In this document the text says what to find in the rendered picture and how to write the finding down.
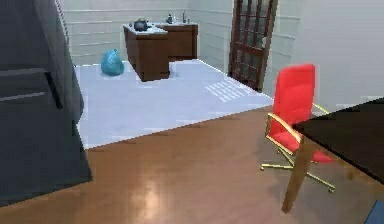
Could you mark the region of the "dark grey fridge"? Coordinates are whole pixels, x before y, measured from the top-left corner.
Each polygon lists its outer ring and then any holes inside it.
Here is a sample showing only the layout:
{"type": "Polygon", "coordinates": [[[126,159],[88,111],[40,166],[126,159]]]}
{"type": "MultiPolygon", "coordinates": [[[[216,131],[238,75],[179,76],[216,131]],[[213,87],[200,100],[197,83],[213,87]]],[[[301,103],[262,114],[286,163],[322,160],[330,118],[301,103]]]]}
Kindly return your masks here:
{"type": "Polygon", "coordinates": [[[0,208],[92,180],[55,0],[0,0],[0,208]]]}

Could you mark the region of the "blue garbage bag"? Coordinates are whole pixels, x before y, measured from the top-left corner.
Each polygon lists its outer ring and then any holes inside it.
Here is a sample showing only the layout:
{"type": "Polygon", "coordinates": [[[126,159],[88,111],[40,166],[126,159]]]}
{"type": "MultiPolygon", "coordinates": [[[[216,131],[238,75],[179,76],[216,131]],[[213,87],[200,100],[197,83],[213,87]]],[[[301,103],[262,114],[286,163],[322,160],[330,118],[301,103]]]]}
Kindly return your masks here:
{"type": "Polygon", "coordinates": [[[117,49],[110,49],[103,54],[101,71],[108,76],[118,76],[124,72],[124,64],[117,49]]]}

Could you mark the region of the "black kettle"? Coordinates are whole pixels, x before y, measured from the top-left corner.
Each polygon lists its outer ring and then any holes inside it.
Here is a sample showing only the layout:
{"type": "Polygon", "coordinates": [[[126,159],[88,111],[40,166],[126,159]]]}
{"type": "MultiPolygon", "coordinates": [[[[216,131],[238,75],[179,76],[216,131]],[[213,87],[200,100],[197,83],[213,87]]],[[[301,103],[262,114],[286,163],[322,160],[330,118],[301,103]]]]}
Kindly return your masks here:
{"type": "Polygon", "coordinates": [[[148,24],[146,19],[138,19],[134,22],[134,29],[136,31],[146,31],[148,29],[148,24]]]}

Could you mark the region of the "red office chair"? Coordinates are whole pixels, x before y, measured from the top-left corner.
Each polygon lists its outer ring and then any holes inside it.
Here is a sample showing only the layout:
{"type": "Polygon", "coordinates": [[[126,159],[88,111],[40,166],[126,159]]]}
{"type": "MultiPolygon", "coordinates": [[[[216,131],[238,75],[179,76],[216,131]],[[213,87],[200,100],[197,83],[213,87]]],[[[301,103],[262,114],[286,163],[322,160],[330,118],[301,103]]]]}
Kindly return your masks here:
{"type": "Polygon", "coordinates": [[[310,118],[312,108],[328,111],[314,103],[316,68],[313,64],[291,65],[281,69],[276,80],[272,111],[267,115],[265,137],[288,162],[287,165],[263,163],[265,168],[292,170],[292,157],[299,149],[302,135],[293,125],[310,118]]]}

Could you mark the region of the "brown glass-paned door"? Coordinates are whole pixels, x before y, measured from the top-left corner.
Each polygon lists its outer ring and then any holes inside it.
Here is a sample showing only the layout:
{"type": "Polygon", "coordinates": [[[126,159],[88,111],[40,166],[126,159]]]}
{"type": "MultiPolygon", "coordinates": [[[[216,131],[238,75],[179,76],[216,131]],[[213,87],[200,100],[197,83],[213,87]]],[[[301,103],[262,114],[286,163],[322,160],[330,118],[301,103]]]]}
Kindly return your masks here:
{"type": "Polygon", "coordinates": [[[278,0],[234,0],[228,75],[261,92],[278,0]]]}

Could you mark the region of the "brown kitchen counter cabinet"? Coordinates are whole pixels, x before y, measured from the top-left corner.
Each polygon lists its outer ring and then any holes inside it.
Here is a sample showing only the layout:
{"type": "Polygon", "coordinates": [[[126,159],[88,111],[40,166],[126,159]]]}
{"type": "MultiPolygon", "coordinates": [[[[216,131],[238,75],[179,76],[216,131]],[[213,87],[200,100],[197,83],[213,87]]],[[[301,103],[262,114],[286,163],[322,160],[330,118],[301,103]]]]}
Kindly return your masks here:
{"type": "Polygon", "coordinates": [[[169,63],[197,58],[197,24],[154,23],[146,32],[123,25],[128,61],[142,82],[167,79],[169,63]]]}

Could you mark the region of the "blue object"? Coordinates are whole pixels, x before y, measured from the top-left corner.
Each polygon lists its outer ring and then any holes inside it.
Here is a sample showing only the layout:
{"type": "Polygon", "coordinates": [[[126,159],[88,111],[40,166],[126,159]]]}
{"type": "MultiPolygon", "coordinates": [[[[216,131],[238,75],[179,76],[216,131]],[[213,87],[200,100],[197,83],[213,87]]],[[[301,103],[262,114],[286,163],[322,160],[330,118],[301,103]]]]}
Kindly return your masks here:
{"type": "Polygon", "coordinates": [[[364,224],[384,224],[384,201],[375,201],[364,224]]]}

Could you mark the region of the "black table with wooden legs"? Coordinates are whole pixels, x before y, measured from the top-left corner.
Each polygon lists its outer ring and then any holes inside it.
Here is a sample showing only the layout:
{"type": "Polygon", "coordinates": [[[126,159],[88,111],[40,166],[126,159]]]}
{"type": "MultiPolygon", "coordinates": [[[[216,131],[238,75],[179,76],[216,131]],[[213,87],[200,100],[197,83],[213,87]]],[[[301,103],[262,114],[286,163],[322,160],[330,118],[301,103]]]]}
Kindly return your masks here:
{"type": "Polygon", "coordinates": [[[340,159],[384,191],[384,97],[293,125],[302,138],[281,210],[289,213],[316,149],[340,159]]]}

